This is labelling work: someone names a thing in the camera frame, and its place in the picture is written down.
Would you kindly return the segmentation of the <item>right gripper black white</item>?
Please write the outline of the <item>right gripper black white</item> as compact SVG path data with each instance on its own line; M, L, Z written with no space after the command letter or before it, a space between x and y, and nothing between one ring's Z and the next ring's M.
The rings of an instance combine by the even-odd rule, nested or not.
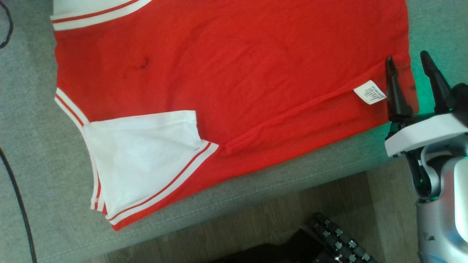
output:
M402 128L385 141L389 157L416 148L444 141L467 132L467 85L451 87L426 50L420 52L420 60L425 75L431 83L434 98L432 115L415 124ZM413 115L411 106L406 102L398 80L398 69L391 56L386 59L387 110L389 121L402 121Z

